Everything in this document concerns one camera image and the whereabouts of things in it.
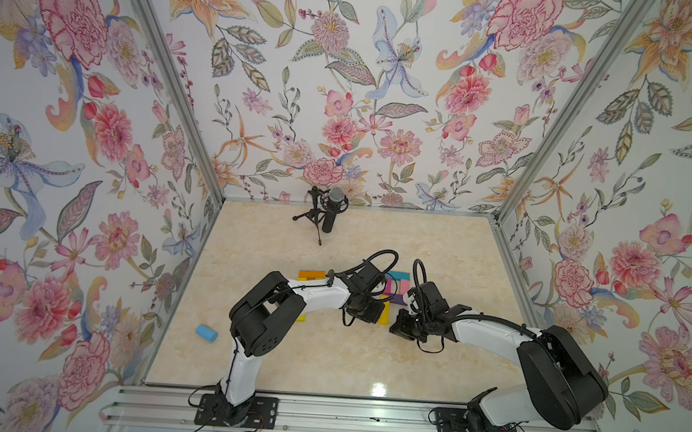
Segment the magenta small block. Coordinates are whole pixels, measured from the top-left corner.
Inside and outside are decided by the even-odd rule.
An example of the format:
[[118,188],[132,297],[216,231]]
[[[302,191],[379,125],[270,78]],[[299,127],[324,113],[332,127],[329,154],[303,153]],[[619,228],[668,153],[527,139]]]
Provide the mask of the magenta small block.
[[386,285],[385,285],[385,288],[384,288],[384,295],[385,295],[385,296],[391,296],[391,295],[392,295],[392,293],[393,293],[393,291],[392,291],[392,285],[393,285],[393,280],[391,280],[391,278],[388,278],[388,279],[386,280]]

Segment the purple block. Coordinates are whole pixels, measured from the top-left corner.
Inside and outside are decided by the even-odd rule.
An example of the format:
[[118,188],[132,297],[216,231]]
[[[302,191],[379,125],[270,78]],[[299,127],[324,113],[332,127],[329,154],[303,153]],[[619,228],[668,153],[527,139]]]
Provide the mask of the purple block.
[[404,300],[404,296],[402,294],[396,294],[392,296],[392,299],[390,300],[391,303],[394,304],[401,304],[401,306],[405,306],[406,302]]

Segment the pink block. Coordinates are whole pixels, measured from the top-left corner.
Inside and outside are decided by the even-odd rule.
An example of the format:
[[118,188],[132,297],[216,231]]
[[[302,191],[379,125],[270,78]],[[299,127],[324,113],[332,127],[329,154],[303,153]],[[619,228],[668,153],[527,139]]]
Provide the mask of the pink block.
[[400,280],[399,281],[399,292],[403,296],[408,295],[408,291],[410,291],[410,281],[409,280]]

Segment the teal block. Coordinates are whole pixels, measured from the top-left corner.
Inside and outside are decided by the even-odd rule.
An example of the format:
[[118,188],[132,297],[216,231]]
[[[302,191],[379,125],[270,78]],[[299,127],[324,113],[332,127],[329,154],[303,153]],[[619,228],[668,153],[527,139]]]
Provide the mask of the teal block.
[[396,281],[411,280],[411,275],[408,272],[389,272],[388,276]]

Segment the orange long block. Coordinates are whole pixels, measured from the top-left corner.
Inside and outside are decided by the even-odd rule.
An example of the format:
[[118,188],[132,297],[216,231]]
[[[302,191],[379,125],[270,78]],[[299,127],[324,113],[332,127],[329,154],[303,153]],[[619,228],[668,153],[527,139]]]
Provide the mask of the orange long block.
[[298,272],[299,281],[316,281],[327,277],[324,271],[301,270]]

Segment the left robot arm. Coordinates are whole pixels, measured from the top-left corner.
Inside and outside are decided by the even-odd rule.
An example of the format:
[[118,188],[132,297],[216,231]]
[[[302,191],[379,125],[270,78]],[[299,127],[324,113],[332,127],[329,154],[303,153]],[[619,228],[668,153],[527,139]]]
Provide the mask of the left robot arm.
[[217,410],[230,419],[246,416],[263,358],[282,344],[300,316],[337,310],[352,321],[377,323],[388,278],[371,261],[330,270],[320,279],[290,280],[279,271],[264,276],[229,312],[232,358],[216,388]]

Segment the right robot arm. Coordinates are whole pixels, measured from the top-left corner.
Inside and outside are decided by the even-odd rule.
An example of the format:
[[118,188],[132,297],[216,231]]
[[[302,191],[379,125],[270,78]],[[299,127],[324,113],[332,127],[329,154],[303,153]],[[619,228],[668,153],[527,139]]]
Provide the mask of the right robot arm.
[[462,304],[451,307],[433,282],[412,287],[408,296],[412,304],[399,311],[390,333],[417,345],[430,336],[468,344],[522,370],[522,385],[492,387],[465,404],[454,422],[465,432],[504,432],[530,421],[568,431],[608,398],[607,384],[565,328],[537,330]]

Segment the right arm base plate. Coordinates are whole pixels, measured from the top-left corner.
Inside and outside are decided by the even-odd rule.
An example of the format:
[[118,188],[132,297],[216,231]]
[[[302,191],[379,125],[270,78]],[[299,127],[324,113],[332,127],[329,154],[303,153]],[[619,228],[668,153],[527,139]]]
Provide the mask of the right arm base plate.
[[427,419],[437,432],[517,432],[492,426],[482,415],[463,408],[435,407]]

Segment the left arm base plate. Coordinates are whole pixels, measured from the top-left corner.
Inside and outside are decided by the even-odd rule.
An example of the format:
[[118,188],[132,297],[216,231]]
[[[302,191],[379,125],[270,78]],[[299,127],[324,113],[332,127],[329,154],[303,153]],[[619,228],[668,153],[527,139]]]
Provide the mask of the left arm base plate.
[[205,394],[197,407],[194,424],[223,428],[274,429],[278,412],[277,398],[252,396],[236,407],[222,394]]

